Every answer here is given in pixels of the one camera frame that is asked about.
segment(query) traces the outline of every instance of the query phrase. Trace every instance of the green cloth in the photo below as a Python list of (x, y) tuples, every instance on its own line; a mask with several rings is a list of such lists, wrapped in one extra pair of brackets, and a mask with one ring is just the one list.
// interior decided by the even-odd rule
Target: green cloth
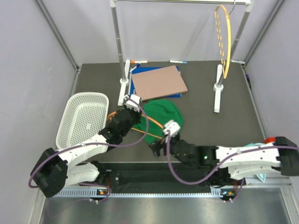
[[(178, 110), (178, 108), (174, 105), (173, 102), (167, 99), (150, 100), (143, 108), (147, 116), (155, 119), (161, 125), (165, 125), (169, 120), (174, 120), (181, 127), (183, 126), (184, 119), (181, 112)], [(141, 124), (135, 125), (134, 128), (145, 131), (145, 118), (142, 117)], [(162, 129), (150, 120), (149, 133), (163, 137)], [(156, 140), (156, 138), (153, 136), (147, 135), (145, 137), (145, 141), (148, 144), (152, 143), (154, 140)]]

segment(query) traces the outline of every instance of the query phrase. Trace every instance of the blue board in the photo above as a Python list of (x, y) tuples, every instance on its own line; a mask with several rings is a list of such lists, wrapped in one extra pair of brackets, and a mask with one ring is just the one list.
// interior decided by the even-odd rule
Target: blue board
[[(142, 67), (142, 68), (137, 68), (135, 69), (134, 71), (132, 71), (132, 75), (133, 74), (137, 74), (137, 73), (140, 73), (140, 72), (145, 72), (145, 71), (151, 71), (151, 70), (155, 70), (155, 69), (160, 69), (162, 67)], [(131, 89), (130, 89), (130, 95), (132, 95), (134, 93), (134, 90), (135, 90), (135, 87), (134, 87), (134, 84), (133, 84), (133, 80), (131, 80)], [(171, 95), (171, 96), (167, 96), (168, 98), (180, 98), (182, 97), (182, 94), (179, 93), (179, 94), (174, 94), (174, 95)]]

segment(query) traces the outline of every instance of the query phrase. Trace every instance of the gray wall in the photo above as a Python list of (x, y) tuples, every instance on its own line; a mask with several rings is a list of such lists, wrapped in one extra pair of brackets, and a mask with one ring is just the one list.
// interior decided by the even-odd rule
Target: gray wall
[(55, 136), (74, 69), (32, 0), (0, 7), (0, 223), (24, 224), (31, 169)]
[[(109, 0), (44, 0), (78, 63), (118, 61)], [(244, 59), (276, 0), (256, 0), (234, 59)], [(215, 4), (118, 2), (124, 57), (131, 60), (219, 60)], [(226, 5), (230, 11), (232, 5)], [(245, 6), (231, 14), (233, 37)], [(226, 21), (220, 11), (221, 30)]]
[[(247, 66), (269, 136), (299, 144), (299, 1), (287, 0)], [(299, 198), (299, 178), (292, 178)]]

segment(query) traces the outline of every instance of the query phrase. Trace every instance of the yellow chain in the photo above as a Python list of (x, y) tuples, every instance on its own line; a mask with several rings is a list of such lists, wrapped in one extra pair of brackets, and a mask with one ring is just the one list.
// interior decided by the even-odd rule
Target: yellow chain
[[(226, 24), (228, 28), (228, 56), (227, 60), (224, 60), (224, 51), (223, 51), (223, 43), (222, 43), (222, 36), (221, 36), (221, 29), (220, 29), (220, 21), (219, 21), (219, 15), (217, 14), (217, 11), (219, 8), (222, 8), (225, 17), (226, 17)], [(230, 49), (232, 44), (232, 34), (231, 34), (231, 28), (230, 28), (230, 19), (227, 9), (223, 5), (219, 5), (215, 9), (215, 19), (216, 19), (216, 26), (217, 26), (217, 36), (219, 41), (219, 47), (220, 47), (220, 56), (221, 56), (221, 64), (222, 64), (222, 73), (223, 77), (226, 78), (228, 76), (228, 69), (230, 64)]]

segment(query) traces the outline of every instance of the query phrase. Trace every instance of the laundry basket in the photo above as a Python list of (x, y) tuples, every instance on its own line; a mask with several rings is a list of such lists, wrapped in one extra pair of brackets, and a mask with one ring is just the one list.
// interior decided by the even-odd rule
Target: laundry basket
[(82, 92), (66, 104), (56, 145), (59, 149), (74, 146), (94, 136), (105, 127), (109, 100), (102, 93)]

